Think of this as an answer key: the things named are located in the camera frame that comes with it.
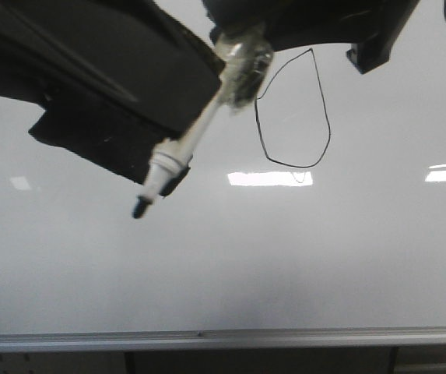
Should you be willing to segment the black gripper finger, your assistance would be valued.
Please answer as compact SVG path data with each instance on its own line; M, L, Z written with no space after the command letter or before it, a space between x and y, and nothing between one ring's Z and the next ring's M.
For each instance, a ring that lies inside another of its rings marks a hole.
M153 1L0 1L0 97L35 104L38 142L142 184L224 62Z
M274 51L349 44L347 58L361 74L387 63L418 1L204 1L210 37L263 28Z

